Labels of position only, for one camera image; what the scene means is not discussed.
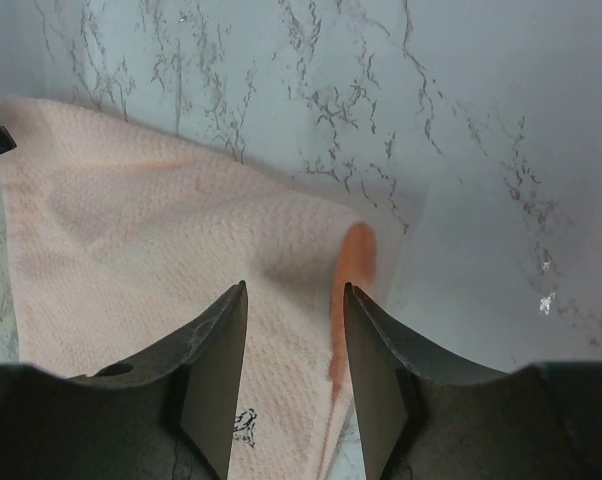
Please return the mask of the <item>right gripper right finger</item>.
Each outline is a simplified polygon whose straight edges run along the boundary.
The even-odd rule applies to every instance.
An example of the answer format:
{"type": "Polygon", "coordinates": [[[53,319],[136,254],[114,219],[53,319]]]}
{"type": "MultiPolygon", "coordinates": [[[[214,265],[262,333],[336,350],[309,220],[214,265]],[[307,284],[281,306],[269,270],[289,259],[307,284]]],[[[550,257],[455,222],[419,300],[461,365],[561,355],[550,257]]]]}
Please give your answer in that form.
{"type": "Polygon", "coordinates": [[[465,386],[506,374],[427,339],[351,283],[343,309],[365,475],[389,479],[429,420],[423,382],[465,386]]]}

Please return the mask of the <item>pink towel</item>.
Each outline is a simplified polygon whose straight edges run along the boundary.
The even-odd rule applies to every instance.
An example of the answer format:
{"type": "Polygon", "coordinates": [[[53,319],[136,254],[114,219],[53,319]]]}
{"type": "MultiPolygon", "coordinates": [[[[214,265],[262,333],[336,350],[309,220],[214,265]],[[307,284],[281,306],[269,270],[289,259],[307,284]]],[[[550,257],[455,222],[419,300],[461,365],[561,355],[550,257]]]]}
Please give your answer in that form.
{"type": "Polygon", "coordinates": [[[347,283],[372,289],[373,229],[219,151],[51,100],[0,124],[20,358],[93,374],[245,282],[248,322],[229,475],[323,479],[352,403],[347,283]]]}

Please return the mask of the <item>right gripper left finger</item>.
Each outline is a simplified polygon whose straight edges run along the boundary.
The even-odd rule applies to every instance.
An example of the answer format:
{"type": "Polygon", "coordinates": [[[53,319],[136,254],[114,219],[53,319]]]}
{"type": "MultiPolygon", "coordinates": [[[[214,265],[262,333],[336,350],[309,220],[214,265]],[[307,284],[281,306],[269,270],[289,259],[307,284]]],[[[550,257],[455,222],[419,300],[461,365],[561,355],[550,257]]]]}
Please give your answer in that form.
{"type": "Polygon", "coordinates": [[[77,479],[225,479],[247,331],[247,287],[138,353],[73,383],[77,479]]]}

